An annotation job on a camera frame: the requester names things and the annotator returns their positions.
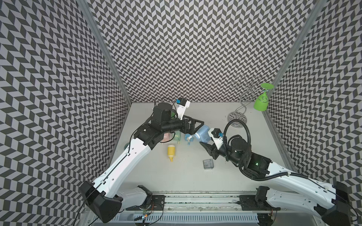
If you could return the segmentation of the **light blue pencil sharpener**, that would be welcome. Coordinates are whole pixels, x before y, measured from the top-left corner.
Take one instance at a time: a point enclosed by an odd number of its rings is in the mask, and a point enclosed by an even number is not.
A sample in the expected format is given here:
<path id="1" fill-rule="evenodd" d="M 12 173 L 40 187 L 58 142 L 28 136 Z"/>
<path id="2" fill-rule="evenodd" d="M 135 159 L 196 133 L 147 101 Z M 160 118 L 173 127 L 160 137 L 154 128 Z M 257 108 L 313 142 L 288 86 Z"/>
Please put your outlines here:
<path id="1" fill-rule="evenodd" d="M 209 130 L 210 128 L 207 125 L 203 125 L 192 137 L 199 142 L 208 143 L 211 140 L 208 134 Z"/>

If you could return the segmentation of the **grey transparent tray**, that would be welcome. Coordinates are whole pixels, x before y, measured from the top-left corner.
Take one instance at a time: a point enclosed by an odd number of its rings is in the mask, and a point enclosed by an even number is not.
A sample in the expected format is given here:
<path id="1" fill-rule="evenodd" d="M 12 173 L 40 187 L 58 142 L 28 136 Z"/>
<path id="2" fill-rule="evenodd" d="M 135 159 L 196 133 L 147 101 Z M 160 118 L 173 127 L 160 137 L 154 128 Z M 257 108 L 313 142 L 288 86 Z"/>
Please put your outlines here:
<path id="1" fill-rule="evenodd" d="M 212 159 L 203 160 L 203 168 L 205 170 L 211 170 L 214 168 L 214 161 Z"/>

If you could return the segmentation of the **yellow pencil sharpener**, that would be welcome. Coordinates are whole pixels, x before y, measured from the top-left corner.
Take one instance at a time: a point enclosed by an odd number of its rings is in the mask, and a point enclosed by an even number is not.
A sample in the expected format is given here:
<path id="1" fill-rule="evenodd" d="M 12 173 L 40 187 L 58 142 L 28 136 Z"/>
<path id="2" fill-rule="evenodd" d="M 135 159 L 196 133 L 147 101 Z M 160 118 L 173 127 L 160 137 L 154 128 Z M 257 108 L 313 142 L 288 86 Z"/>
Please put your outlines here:
<path id="1" fill-rule="evenodd" d="M 173 162 L 173 158 L 175 156 L 175 152 L 176 152 L 176 147 L 175 145 L 169 145 L 167 147 L 167 154 L 168 154 L 168 157 L 170 159 L 171 162 Z"/>

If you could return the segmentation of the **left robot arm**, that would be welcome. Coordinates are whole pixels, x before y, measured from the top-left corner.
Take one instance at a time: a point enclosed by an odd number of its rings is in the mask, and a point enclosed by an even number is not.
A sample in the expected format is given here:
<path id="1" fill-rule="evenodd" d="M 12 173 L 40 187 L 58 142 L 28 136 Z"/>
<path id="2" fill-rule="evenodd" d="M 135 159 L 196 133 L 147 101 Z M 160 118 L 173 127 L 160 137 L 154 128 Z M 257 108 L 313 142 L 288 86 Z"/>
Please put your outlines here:
<path id="1" fill-rule="evenodd" d="M 179 98 L 175 105 L 159 103 L 153 108 L 151 116 L 131 135 L 129 145 L 123 153 L 94 181 L 83 182 L 79 187 L 84 204 L 103 223 L 112 220 L 120 210 L 132 206 L 147 205 L 152 193 L 143 186 L 136 188 L 139 198 L 122 197 L 117 194 L 120 186 L 140 162 L 154 147 L 160 143 L 164 134 L 180 131 L 184 134 L 195 134 L 203 121 L 185 116 L 190 101 Z"/>

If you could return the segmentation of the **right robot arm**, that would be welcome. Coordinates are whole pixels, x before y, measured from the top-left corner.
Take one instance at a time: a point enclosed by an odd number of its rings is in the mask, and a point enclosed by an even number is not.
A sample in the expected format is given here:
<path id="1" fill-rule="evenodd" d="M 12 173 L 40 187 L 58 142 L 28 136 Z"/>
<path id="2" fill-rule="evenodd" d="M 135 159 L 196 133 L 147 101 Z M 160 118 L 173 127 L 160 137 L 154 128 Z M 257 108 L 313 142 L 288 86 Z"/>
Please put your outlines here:
<path id="1" fill-rule="evenodd" d="M 291 171 L 267 157 L 253 153 L 251 145 L 240 135 L 234 135 L 226 142 L 221 138 L 214 138 L 213 144 L 200 144 L 213 159 L 224 157 L 248 179 L 271 181 L 289 189 L 281 192 L 267 186 L 258 187 L 255 204 L 259 209 L 299 210 L 320 217 L 329 226 L 352 224 L 348 188 L 345 184 L 320 182 Z"/>

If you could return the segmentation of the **green plastic wine glass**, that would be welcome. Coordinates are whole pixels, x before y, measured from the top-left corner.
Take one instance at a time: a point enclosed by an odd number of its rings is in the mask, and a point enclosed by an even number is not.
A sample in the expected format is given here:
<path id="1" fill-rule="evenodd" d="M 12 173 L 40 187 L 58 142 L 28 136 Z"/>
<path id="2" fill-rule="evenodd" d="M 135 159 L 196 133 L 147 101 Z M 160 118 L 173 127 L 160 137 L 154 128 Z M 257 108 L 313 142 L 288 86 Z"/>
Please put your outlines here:
<path id="1" fill-rule="evenodd" d="M 267 110 L 269 105 L 269 98 L 267 96 L 267 92 L 274 88 L 274 85 L 270 83 L 262 83 L 261 88 L 263 93 L 259 95 L 254 103 L 254 109 L 260 112 L 264 112 Z"/>

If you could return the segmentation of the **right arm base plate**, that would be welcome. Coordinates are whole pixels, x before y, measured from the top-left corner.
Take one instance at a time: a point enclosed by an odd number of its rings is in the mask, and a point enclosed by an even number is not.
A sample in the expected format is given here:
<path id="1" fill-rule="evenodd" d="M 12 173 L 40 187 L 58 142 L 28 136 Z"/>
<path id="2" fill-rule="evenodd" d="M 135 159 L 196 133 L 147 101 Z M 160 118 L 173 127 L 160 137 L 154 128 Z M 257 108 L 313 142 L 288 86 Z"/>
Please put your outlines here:
<path id="1" fill-rule="evenodd" d="M 243 211 L 271 211 L 272 207 L 267 203 L 266 197 L 256 195 L 240 195 L 237 204 Z"/>

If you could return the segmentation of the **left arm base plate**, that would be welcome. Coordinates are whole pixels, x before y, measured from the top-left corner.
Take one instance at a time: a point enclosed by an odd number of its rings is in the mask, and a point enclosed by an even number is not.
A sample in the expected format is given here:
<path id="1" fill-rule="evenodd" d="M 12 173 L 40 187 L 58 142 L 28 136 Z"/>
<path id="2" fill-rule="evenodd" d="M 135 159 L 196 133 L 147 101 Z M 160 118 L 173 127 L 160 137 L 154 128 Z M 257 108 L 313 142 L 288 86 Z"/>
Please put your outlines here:
<path id="1" fill-rule="evenodd" d="M 162 211 L 165 206 L 165 195 L 152 195 L 148 196 L 144 203 L 135 207 L 136 210 L 154 210 Z"/>

